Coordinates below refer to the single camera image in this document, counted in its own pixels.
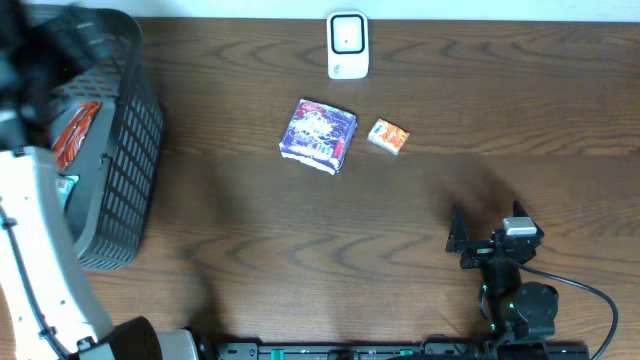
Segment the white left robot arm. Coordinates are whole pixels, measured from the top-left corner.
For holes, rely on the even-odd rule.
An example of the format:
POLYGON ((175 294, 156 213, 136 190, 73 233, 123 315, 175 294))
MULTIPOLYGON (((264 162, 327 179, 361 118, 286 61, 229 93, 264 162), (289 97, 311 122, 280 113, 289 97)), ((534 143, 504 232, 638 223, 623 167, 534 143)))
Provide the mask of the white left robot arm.
POLYGON ((163 116, 128 14, 1 5, 1 287, 19 359, 214 359, 195 330, 114 324, 87 279, 142 242, 163 116))

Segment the red orange snack packet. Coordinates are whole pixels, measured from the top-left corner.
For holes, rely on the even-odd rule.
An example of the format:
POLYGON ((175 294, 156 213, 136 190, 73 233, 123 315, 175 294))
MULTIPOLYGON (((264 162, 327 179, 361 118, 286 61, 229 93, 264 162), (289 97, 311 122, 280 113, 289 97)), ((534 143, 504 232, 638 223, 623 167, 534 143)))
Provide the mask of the red orange snack packet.
POLYGON ((53 143, 52 151, 59 173, 62 173, 76 159, 101 107, 101 102, 82 102, 61 135, 53 143))

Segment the purple tissue pack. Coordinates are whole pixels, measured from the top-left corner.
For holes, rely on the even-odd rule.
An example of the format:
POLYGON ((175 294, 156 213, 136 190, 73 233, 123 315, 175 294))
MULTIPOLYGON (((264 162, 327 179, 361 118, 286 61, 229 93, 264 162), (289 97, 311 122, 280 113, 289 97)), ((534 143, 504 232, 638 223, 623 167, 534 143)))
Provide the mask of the purple tissue pack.
POLYGON ((336 175, 358 126, 347 111, 301 99, 279 143, 280 154, 336 175))

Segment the teal snack packet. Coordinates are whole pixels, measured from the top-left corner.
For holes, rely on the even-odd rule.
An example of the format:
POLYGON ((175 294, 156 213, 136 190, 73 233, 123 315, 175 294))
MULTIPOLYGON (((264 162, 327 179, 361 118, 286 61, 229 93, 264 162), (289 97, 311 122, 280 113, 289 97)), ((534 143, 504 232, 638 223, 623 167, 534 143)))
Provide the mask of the teal snack packet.
POLYGON ((71 196, 75 185, 79 182, 77 175, 58 175, 56 179, 56 190, 58 201, 62 209, 66 208, 66 204, 71 196))

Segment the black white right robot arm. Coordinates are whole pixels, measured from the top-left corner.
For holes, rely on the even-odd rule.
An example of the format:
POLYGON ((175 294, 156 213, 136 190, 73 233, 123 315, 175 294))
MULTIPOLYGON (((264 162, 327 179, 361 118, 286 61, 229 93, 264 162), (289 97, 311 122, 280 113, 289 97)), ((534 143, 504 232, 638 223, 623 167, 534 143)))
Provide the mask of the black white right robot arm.
POLYGON ((543 230, 522 205, 486 240, 470 238, 459 208, 453 210, 445 251, 460 256, 460 267, 478 269, 482 285, 479 304, 490 322, 490 345, 538 341, 555 333, 558 292, 540 282, 524 282, 520 270, 536 256, 543 230))

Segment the orange tissue pack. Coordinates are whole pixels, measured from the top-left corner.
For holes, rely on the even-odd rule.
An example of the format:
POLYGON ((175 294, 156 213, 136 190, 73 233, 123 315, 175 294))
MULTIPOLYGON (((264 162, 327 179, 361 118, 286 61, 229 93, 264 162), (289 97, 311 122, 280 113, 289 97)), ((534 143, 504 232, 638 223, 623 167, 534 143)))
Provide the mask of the orange tissue pack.
POLYGON ((408 140, 410 133, 397 125, 379 118, 368 133, 367 140, 385 150, 398 155, 408 140))

